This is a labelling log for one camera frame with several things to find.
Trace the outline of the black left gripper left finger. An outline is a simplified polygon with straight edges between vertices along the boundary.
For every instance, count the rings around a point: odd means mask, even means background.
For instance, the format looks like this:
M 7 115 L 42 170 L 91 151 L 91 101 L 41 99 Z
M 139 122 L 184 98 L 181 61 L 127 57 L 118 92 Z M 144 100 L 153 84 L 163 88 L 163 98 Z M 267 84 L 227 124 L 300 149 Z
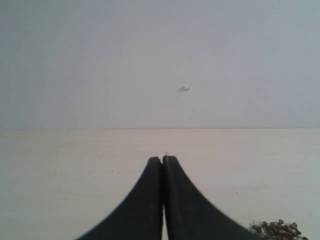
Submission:
M 148 159 L 124 200 L 80 240 L 161 240 L 163 231 L 162 163 Z

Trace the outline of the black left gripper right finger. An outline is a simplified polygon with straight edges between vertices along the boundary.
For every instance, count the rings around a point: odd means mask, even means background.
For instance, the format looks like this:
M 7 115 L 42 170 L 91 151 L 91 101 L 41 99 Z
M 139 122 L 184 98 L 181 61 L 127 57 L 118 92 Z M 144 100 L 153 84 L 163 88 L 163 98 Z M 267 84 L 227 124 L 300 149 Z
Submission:
M 164 212 L 169 240 L 261 240 L 215 207 L 175 156 L 162 158 Z

